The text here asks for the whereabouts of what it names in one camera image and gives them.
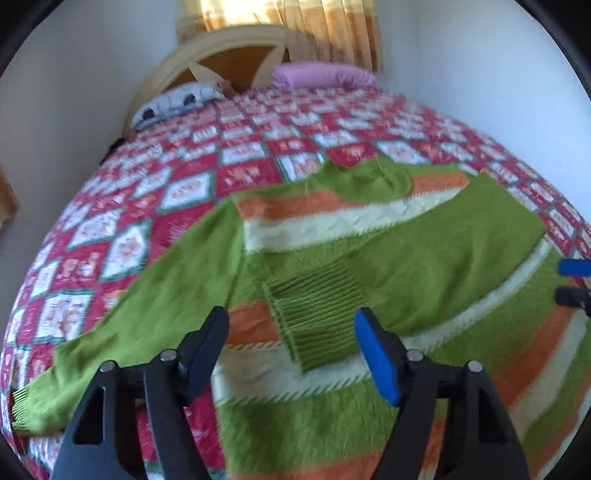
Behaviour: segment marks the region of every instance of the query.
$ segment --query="curtain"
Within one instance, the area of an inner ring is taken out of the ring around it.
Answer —
[[[347,63],[380,71],[374,0],[177,0],[177,32],[185,43],[201,32],[231,25],[288,28],[291,61]]]

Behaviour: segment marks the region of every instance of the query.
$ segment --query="sweater sleeve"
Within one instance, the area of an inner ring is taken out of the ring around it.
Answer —
[[[542,220],[488,175],[336,261],[265,285],[281,339],[302,371],[359,351],[353,316],[371,307],[401,336],[460,314],[504,282],[545,234]]]
[[[142,364],[176,348],[216,305],[227,306],[243,260],[242,219],[218,206],[147,268],[89,333],[61,344],[53,366],[14,394],[14,429],[48,435],[67,426],[99,365]]]

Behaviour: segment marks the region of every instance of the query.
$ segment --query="wooden furniture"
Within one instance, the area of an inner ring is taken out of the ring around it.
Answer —
[[[205,33],[171,53],[146,80],[125,121],[166,90],[199,80],[227,81],[238,93],[267,87],[275,65],[289,61],[287,29],[281,25],[241,25]]]
[[[16,214],[18,208],[18,200],[4,176],[2,166],[0,166],[0,228],[2,228],[3,222],[11,219]]]

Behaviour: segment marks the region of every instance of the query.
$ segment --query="orange stripe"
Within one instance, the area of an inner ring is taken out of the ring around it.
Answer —
[[[264,300],[239,305],[230,310],[230,333],[226,340],[227,346],[279,341],[273,315]]]
[[[467,184],[468,179],[461,172],[414,177],[413,190],[410,196],[461,188]],[[236,208],[244,220],[262,219],[271,221],[335,212],[340,209],[363,205],[363,203],[345,200],[331,190],[317,190],[305,195],[277,199],[248,196],[236,202]]]
[[[245,220],[287,220],[357,206],[360,204],[349,202],[331,190],[317,190],[283,199],[246,197],[236,204],[238,212]]]
[[[542,451],[535,455],[531,460],[528,459],[530,475],[532,478],[535,478],[540,473],[540,470],[542,470],[542,468],[552,459],[552,457],[556,455],[556,452],[558,452],[558,449],[563,444],[566,437],[577,426],[579,421],[579,408],[590,388],[591,372],[587,374],[584,381],[582,382],[580,391],[577,392],[577,398],[575,402],[576,408],[572,409],[560,430],[551,438],[546,446],[544,446]]]
[[[532,342],[515,356],[504,370],[495,375],[493,382],[505,406],[511,408],[542,373],[573,315],[573,309],[554,307]],[[424,467],[434,466],[439,461],[444,428],[445,419],[435,422],[423,462]]]
[[[372,452],[352,460],[294,473],[269,475],[230,475],[232,480],[362,480],[370,478],[382,452]]]
[[[470,182],[466,176],[459,171],[453,171],[443,175],[413,177],[413,190],[411,191],[410,196],[414,197],[424,193],[463,188],[469,183]]]

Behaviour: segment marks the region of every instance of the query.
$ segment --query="bedspread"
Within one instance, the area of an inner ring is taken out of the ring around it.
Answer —
[[[377,89],[263,90],[135,134],[83,185],[47,234],[9,319],[0,357],[0,426],[47,479],[60,437],[11,430],[12,392],[51,365],[54,347],[88,332],[138,274],[232,192],[301,179],[326,158],[486,170],[548,227],[566,256],[591,256],[591,226],[523,161],[491,137]],[[187,409],[212,474],[224,460],[208,392]],[[161,478],[144,409],[138,430],[150,478]]]

